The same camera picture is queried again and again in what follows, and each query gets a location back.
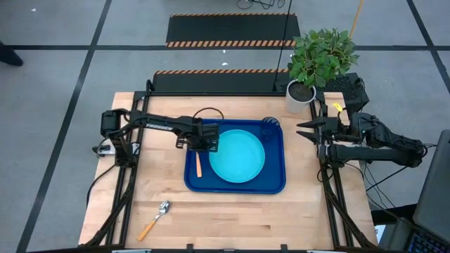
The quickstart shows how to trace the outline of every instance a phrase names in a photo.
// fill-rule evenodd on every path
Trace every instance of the white pot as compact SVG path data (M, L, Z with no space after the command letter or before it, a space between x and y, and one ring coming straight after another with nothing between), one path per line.
M288 112L290 113L300 113L305 109L307 106L309 106L309 103L312 102L316 98L316 87L312 86L313 95L312 98L306 102L301 102L295 100L292 96L289 94L289 86L291 84L294 84L298 82L297 80L292 80L288 87L286 88L286 108L288 109Z

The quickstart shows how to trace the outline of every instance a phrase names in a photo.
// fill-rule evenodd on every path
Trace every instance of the person's shoe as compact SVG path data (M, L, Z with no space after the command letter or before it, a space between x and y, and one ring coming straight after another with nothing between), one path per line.
M0 42L0 61L12 66L22 66L23 60L14 52L13 49Z

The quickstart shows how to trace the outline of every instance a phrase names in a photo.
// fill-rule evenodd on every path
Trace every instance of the blue plastic tray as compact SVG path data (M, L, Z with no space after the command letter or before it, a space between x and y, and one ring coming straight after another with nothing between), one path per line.
M204 119L204 123L220 123L218 119ZM219 133L232 129L241 129L254 134L262 143L266 159L261 172L245 183L230 183L216 175L210 165L209 153L200 153L202 177L197 177L195 152L186 152L184 182L192 191L209 193L253 193L275 194L282 191L286 184L284 162L283 132L277 126L270 138L262 136L261 120L225 119Z

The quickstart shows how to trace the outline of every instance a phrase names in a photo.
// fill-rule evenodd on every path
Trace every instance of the green leaves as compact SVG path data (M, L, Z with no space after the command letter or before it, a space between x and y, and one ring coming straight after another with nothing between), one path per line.
M337 74L345 74L357 64L354 43L348 31L311 30L304 37L294 37L294 55L288 63L289 76L305 86L324 87Z

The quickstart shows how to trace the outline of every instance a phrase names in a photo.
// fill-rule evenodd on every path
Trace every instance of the teal plate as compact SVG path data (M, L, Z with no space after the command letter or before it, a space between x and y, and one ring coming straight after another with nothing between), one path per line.
M250 132L229 130L219 137L219 151L210 153L210 164L217 176L232 183L244 183L256 177L266 155L261 142Z

